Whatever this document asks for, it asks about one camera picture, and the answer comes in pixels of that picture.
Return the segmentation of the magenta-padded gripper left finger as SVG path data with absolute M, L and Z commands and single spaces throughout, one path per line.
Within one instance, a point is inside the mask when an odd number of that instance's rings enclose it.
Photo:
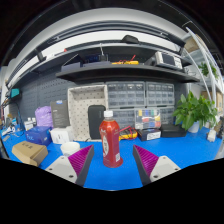
M 89 145 L 68 157 L 60 156 L 46 171 L 83 187 L 93 156 L 94 146 Z

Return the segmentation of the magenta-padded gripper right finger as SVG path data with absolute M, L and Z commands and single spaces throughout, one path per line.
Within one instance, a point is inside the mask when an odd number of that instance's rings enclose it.
M 143 186 L 180 170 L 180 167 L 167 156 L 158 157 L 137 145 L 133 146 L 133 156 Z

